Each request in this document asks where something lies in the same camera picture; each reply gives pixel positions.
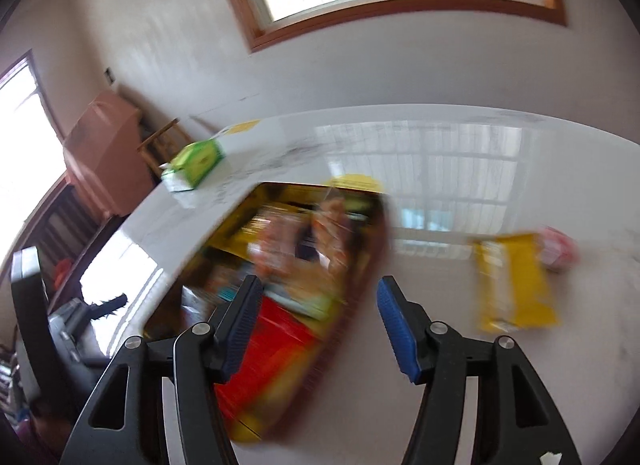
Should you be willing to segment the red foil snack packet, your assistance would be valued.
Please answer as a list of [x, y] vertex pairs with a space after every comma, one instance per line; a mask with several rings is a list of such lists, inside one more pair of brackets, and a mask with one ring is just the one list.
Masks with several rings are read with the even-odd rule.
[[254, 331], [239, 371], [215, 393], [224, 423], [230, 427], [293, 362], [318, 343], [306, 324], [269, 297], [262, 299]]

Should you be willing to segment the clear orange snack bag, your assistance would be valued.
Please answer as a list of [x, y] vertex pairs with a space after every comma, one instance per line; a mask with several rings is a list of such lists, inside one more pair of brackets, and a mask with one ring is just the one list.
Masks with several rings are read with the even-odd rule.
[[296, 266], [296, 247], [307, 217], [267, 208], [260, 217], [256, 241], [250, 250], [257, 277], [262, 282], [286, 279]]

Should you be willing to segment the clear twisted snack bag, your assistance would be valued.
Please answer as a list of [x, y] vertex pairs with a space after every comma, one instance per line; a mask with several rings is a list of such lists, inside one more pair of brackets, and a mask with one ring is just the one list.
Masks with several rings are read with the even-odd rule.
[[330, 193], [319, 204], [312, 214], [311, 231], [322, 267], [338, 279], [348, 268], [348, 243], [352, 237], [345, 199], [340, 193]]

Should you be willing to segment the pink wrapped candy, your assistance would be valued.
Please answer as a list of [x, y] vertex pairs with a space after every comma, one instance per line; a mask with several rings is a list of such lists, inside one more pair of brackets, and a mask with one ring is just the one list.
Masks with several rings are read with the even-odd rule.
[[564, 232], [546, 227], [538, 231], [538, 260], [548, 271], [562, 273], [579, 261], [575, 241]]

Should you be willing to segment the dark wooden bench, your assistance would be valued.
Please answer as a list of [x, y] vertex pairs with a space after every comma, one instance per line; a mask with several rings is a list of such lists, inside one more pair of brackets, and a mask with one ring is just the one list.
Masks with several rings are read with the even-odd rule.
[[27, 218], [9, 252], [38, 248], [49, 309], [54, 310], [81, 295], [81, 274], [123, 222], [120, 216], [94, 217], [61, 177]]

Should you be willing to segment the gold toffee tin box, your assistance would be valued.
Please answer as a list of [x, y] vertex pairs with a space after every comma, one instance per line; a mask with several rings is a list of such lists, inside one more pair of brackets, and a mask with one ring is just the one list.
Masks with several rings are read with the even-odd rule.
[[262, 182], [221, 220], [145, 322], [151, 341], [207, 320], [256, 274], [264, 297], [240, 370], [216, 386], [236, 443], [277, 429], [322, 376], [380, 260], [381, 193]]

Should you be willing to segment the green tissue pack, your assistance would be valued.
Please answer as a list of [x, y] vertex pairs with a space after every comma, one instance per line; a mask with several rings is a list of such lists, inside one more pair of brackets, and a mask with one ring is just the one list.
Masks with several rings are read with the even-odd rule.
[[223, 159], [224, 151], [215, 138], [192, 142], [160, 165], [160, 179], [171, 193], [192, 191]]

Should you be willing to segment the pink covered cabinet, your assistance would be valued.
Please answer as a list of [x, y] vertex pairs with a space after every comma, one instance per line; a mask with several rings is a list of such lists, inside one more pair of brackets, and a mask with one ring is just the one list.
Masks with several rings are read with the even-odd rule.
[[154, 188], [138, 152], [140, 118], [132, 103], [104, 90], [63, 142], [68, 180], [96, 218], [131, 214]]

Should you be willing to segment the small wooden stool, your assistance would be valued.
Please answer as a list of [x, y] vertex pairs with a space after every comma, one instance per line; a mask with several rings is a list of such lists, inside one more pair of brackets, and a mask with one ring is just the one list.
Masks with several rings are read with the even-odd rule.
[[138, 145], [137, 151], [151, 170], [151, 174], [160, 180], [163, 167], [169, 163], [194, 139], [182, 127], [178, 118], [174, 118]]

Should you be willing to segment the round yellow sticker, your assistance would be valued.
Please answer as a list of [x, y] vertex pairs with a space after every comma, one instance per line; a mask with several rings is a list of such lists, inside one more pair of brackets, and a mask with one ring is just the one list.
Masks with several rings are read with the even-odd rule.
[[331, 188], [383, 193], [383, 186], [378, 179], [363, 174], [344, 174], [333, 176], [324, 184]]

